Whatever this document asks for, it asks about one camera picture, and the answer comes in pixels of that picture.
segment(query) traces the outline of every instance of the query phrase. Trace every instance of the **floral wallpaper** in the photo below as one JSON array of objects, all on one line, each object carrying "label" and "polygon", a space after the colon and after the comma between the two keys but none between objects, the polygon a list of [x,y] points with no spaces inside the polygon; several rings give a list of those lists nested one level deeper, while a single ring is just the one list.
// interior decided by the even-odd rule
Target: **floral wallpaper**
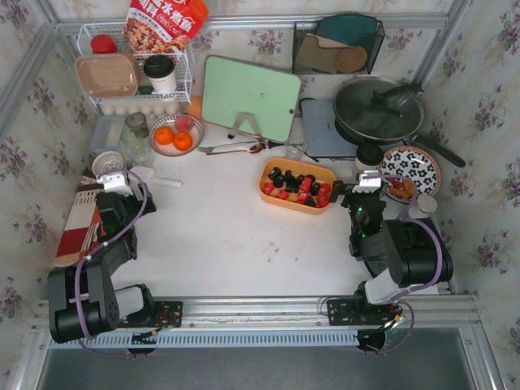
[{"label": "floral wallpaper", "polygon": [[[283,15],[331,14],[358,12],[443,12],[452,0],[205,0],[210,15]],[[99,0],[50,0],[59,18],[92,19],[124,18],[130,0],[101,2]]]},{"label": "floral wallpaper", "polygon": [[[389,28],[375,62],[373,76],[409,82],[435,38],[433,28]],[[293,65],[292,30],[202,31],[193,39],[196,56],[193,93],[201,95],[209,55],[222,55],[290,72]],[[302,97],[332,98],[338,85],[353,75],[300,75]]]},{"label": "floral wallpaper", "polygon": [[0,2],[0,94],[20,65],[41,25],[29,0]]},{"label": "floral wallpaper", "polygon": [[520,1],[472,2],[422,99],[438,158],[441,236],[475,301],[508,389],[520,388]]},{"label": "floral wallpaper", "polygon": [[12,379],[90,160],[96,116],[53,51],[0,145],[0,388]]}]

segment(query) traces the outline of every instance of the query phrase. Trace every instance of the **table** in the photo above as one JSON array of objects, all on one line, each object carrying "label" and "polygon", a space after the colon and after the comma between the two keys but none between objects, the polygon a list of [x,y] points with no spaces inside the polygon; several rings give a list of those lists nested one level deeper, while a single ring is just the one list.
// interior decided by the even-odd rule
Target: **table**
[{"label": "table", "polygon": [[[295,119],[295,131],[302,130]],[[225,144],[227,131],[204,123],[202,145]],[[229,142],[248,141],[242,136]],[[136,224],[137,260],[120,267],[114,286],[145,283],[154,296],[267,297],[350,295],[370,274],[349,254],[350,219],[340,203],[313,216],[265,203],[258,178],[283,146],[260,154],[158,156],[157,176],[182,188],[150,185],[158,210]],[[304,156],[305,163],[315,163]],[[353,162],[320,160],[353,182]],[[384,217],[404,206],[387,199]]]}]

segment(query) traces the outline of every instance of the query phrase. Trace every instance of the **pot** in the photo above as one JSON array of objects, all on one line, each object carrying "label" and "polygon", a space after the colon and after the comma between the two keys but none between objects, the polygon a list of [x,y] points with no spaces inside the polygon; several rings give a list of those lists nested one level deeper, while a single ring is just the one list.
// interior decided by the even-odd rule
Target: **pot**
[{"label": "pot", "polygon": [[466,162],[442,145],[416,134],[424,120],[423,104],[414,93],[420,84],[403,85],[383,77],[361,77],[347,82],[334,97],[338,132],[347,141],[378,145],[405,141],[439,153],[457,167]]}]

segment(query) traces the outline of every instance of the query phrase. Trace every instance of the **pink fruit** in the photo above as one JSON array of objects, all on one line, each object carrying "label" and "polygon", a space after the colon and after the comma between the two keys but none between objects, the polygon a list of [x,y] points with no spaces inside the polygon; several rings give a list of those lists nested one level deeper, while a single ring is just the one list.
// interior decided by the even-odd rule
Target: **pink fruit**
[{"label": "pink fruit", "polygon": [[180,132],[189,132],[194,124],[189,116],[180,116],[175,120],[175,128]]}]

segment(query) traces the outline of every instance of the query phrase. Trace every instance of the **teal cutting board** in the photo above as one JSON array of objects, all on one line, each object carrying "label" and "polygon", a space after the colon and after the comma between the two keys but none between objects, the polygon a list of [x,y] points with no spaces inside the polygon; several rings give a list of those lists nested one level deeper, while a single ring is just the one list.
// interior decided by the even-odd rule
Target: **teal cutting board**
[{"label": "teal cutting board", "polygon": [[[300,87],[300,78],[293,74],[213,55],[206,60],[202,118],[232,128],[245,112],[254,117],[263,137],[284,142]],[[247,120],[240,130],[254,134]]]}]

